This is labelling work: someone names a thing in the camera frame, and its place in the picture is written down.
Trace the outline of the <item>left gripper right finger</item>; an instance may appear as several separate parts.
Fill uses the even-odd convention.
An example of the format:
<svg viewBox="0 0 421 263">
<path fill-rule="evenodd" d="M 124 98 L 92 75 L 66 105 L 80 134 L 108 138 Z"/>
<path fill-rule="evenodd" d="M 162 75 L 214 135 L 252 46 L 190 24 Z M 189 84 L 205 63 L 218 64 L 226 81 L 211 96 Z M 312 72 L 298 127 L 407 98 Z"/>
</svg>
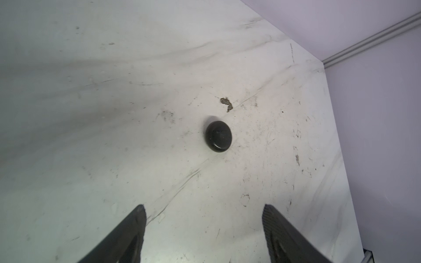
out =
<svg viewBox="0 0 421 263">
<path fill-rule="evenodd" d="M 264 206 L 262 224 L 272 263 L 330 262 L 274 206 Z"/>
</svg>

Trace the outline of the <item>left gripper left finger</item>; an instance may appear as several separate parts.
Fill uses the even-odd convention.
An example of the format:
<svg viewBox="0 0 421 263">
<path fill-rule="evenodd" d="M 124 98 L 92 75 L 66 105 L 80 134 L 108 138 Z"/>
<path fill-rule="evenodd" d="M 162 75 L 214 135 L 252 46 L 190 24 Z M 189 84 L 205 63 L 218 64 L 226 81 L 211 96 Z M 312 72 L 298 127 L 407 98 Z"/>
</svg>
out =
<svg viewBox="0 0 421 263">
<path fill-rule="evenodd" d="M 140 263 L 146 228 L 146 211 L 136 206 L 81 263 Z"/>
</svg>

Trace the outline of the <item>black earbud charging case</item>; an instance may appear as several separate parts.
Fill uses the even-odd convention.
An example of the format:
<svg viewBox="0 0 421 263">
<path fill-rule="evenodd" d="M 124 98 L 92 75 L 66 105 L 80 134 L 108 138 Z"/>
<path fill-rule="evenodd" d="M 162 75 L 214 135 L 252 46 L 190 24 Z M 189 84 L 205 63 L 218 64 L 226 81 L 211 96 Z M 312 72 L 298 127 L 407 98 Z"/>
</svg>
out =
<svg viewBox="0 0 421 263">
<path fill-rule="evenodd" d="M 205 131 L 205 142 L 215 152 L 227 151 L 232 143 L 232 132 L 223 121 L 214 121 Z"/>
</svg>

